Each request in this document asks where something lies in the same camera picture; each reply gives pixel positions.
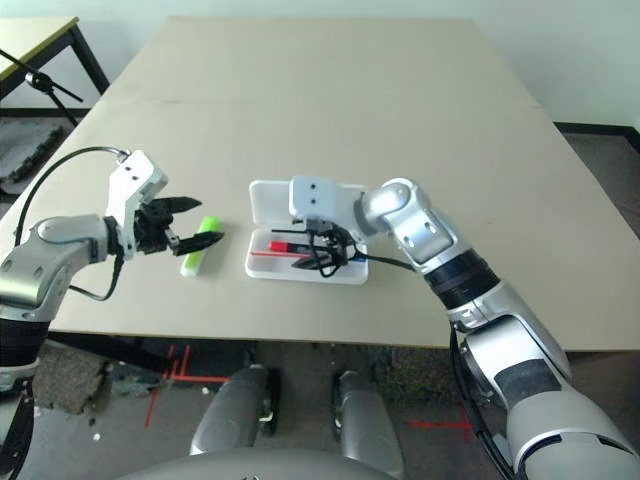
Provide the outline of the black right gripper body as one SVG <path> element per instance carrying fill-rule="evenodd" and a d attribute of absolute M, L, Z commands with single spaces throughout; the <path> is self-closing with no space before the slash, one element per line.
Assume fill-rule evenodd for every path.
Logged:
<path fill-rule="evenodd" d="M 317 259 L 319 256 L 330 256 L 331 266 L 348 264 L 350 259 L 348 248 L 353 245 L 353 238 L 344 228 L 334 223 L 324 230 L 307 227 L 304 235 L 308 241 L 311 257 Z"/>

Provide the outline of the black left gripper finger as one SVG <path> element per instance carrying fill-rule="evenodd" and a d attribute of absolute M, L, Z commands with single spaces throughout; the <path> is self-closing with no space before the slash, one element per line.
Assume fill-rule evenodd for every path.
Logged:
<path fill-rule="evenodd" d="M 171 229 L 166 230 L 167 245 L 174 256 L 183 256 L 205 250 L 219 242 L 224 235 L 224 232 L 205 231 L 196 233 L 189 238 L 181 239 Z"/>
<path fill-rule="evenodd" d="M 201 205 L 199 200 L 187 196 L 169 197 L 166 203 L 171 214 L 183 213 Z"/>

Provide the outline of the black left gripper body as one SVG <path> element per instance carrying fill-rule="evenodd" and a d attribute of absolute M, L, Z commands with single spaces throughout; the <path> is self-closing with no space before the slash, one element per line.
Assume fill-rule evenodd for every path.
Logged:
<path fill-rule="evenodd" d="M 164 251 L 169 243 L 166 231 L 172 222 L 173 214 L 168 200 L 155 199 L 142 204 L 134 218 L 137 251 L 145 255 Z"/>

